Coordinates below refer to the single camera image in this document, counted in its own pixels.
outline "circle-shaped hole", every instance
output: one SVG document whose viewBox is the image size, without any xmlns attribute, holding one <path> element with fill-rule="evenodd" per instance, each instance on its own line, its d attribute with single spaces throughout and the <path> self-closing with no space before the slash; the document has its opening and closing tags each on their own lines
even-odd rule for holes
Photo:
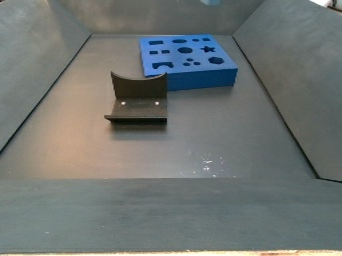
<svg viewBox="0 0 342 256">
<path fill-rule="evenodd" d="M 189 48 L 189 47 L 182 47 L 182 48 L 178 49 L 178 51 L 179 51 L 181 53 L 191 53 L 191 52 L 193 52 L 193 49 Z"/>
<path fill-rule="evenodd" d="M 222 58 L 219 58 L 219 57 L 211 57 L 211 58 L 209 59 L 209 62 L 210 62 L 211 64 L 221 65 L 222 63 L 225 63 L 225 60 L 223 60 Z"/>
</svg>

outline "black plastic piece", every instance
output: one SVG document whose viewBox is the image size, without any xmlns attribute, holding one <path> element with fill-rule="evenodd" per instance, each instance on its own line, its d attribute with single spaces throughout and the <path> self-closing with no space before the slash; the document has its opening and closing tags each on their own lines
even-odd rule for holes
<svg viewBox="0 0 342 256">
<path fill-rule="evenodd" d="M 111 72 L 111 77 L 117 100 L 105 118 L 119 124 L 166 124 L 167 74 L 139 80 Z"/>
</svg>

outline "curved slot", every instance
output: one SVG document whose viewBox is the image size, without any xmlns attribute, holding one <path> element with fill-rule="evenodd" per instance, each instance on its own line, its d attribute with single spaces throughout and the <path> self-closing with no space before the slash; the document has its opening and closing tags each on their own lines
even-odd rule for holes
<svg viewBox="0 0 342 256">
<path fill-rule="evenodd" d="M 173 62 L 158 62 L 158 63 L 153 63 L 153 67 L 154 69 L 158 69 L 162 66 L 167 66 L 170 68 L 174 68 L 174 63 Z"/>
</svg>

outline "shape sorter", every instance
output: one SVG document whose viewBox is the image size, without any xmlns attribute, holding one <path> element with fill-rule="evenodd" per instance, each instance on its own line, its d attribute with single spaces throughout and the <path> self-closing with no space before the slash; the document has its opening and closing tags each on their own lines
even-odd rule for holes
<svg viewBox="0 0 342 256">
<path fill-rule="evenodd" d="M 169 90 L 233 86 L 238 66 L 211 35 L 141 38 L 145 76 L 169 74 Z"/>
</svg>

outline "star-shaped hole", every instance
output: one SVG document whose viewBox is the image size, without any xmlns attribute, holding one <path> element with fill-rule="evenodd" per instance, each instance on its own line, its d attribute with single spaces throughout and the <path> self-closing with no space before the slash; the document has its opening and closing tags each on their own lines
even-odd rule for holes
<svg viewBox="0 0 342 256">
<path fill-rule="evenodd" d="M 215 47 L 205 46 L 205 48 L 201 48 L 205 52 L 215 52 Z"/>
</svg>

